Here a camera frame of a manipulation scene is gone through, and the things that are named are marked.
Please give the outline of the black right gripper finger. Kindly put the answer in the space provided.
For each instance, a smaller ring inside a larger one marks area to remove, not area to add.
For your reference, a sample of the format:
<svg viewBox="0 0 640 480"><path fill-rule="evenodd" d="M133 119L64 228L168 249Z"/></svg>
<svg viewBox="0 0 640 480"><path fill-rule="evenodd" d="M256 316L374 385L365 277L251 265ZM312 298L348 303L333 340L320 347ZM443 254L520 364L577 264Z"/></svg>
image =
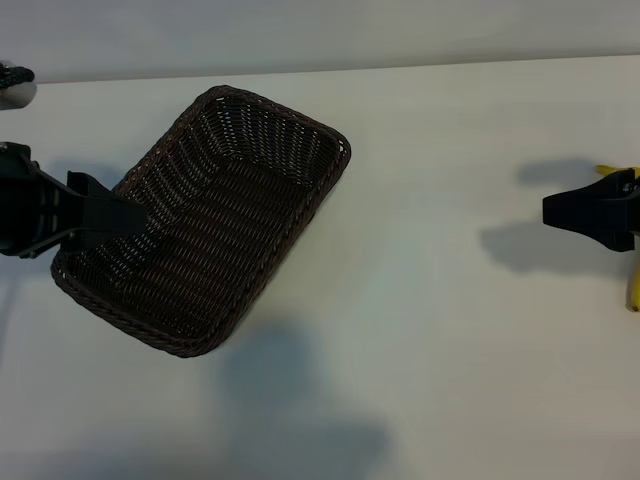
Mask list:
<svg viewBox="0 0 640 480"><path fill-rule="evenodd" d="M595 183L545 197L543 212L580 208L604 200L619 200L631 194L636 180L634 169L614 169Z"/></svg>
<svg viewBox="0 0 640 480"><path fill-rule="evenodd" d="M634 250L635 235L626 221L592 211L544 210L547 226L589 237L609 250Z"/></svg>

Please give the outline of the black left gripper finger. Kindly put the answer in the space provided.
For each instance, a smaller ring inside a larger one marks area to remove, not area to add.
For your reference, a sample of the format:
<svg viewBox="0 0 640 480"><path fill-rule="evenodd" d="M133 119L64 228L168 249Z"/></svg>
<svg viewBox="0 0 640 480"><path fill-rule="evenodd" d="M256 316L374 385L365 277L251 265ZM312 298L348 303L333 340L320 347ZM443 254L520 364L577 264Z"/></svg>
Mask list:
<svg viewBox="0 0 640 480"><path fill-rule="evenodd" d="M146 208L116 195L72 196L62 210L62 251L89 251L114 239L146 230Z"/></svg>
<svg viewBox="0 0 640 480"><path fill-rule="evenodd" d="M83 172L67 172L67 187L76 194L90 198L108 198L110 190L93 176Z"/></svg>

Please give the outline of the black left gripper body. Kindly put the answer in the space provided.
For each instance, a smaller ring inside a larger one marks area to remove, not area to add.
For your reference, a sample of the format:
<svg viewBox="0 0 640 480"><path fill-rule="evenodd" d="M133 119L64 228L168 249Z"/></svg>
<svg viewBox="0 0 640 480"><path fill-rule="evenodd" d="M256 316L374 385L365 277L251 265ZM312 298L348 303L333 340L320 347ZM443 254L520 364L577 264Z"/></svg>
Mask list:
<svg viewBox="0 0 640 480"><path fill-rule="evenodd" d="M1 253L35 258L75 229L75 194L45 174L22 144L1 144Z"/></svg>

